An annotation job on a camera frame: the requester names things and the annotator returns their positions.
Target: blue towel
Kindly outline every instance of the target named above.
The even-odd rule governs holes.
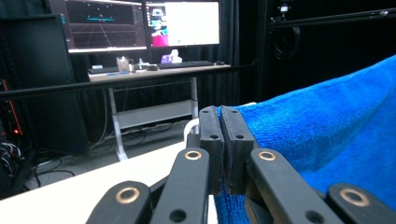
[[[314,189],[362,187],[396,211],[396,55],[256,105],[235,107],[260,147]],[[244,196],[215,197],[219,223],[248,223]]]

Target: floor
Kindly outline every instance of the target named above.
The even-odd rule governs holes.
[[[161,123],[154,127],[126,132],[122,136],[122,141],[128,158],[182,142],[183,130],[187,122],[188,120],[180,120],[174,123]],[[37,189],[118,162],[116,146],[116,139],[110,134],[105,141],[90,150],[90,155],[64,156],[42,162],[35,168],[25,186],[28,189]]]

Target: computer monitor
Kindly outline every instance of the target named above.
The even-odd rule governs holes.
[[[146,49],[142,4],[110,0],[47,0],[61,14],[70,53]]]
[[[218,2],[146,2],[152,47],[219,44]]]

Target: white tabletop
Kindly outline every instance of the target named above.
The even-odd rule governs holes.
[[[2,223],[85,223],[105,193],[126,180],[148,186],[169,175],[184,143],[108,165],[0,201]],[[209,200],[208,223],[217,223]]]
[[[96,74],[96,75],[89,75],[91,82],[96,81],[109,81],[109,80],[118,80],[118,79],[125,79],[125,78],[134,78],[134,77],[155,77],[161,75],[170,75],[170,74],[178,74],[184,72],[193,72],[193,71],[205,71],[210,69],[219,69],[230,67],[228,64],[224,65],[213,65],[213,66],[200,66],[200,67],[187,67],[187,68],[172,68],[172,69],[159,69],[158,71],[147,71],[147,70],[137,70],[135,73],[128,73],[123,75],[115,75],[116,73],[109,74]]]

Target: white desk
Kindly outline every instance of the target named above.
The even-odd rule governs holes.
[[[0,201],[2,223],[85,223],[105,193],[120,182],[133,180],[151,186],[169,175],[185,143],[117,162],[83,175],[34,189]],[[208,223],[217,223],[209,197]]]
[[[99,74],[89,75],[91,82],[109,81],[109,80],[122,80],[134,79],[139,77],[152,77],[153,80],[161,75],[177,75],[185,72],[205,71],[209,69],[224,68],[230,65],[214,65],[203,67],[189,67],[189,68],[175,68],[164,69],[158,71],[139,70],[136,73],[126,75],[111,75]],[[110,98],[111,112],[113,118],[114,132],[117,139],[117,155],[120,161],[128,159],[123,148],[121,129],[131,128],[134,126],[152,123],[156,121],[174,119],[178,117],[191,115],[193,119],[198,118],[198,97],[197,97],[197,84],[196,77],[191,78],[191,99],[187,101],[176,102],[166,105],[155,105],[150,107],[139,108],[135,110],[118,112],[116,102],[114,99],[113,88],[108,89]]]

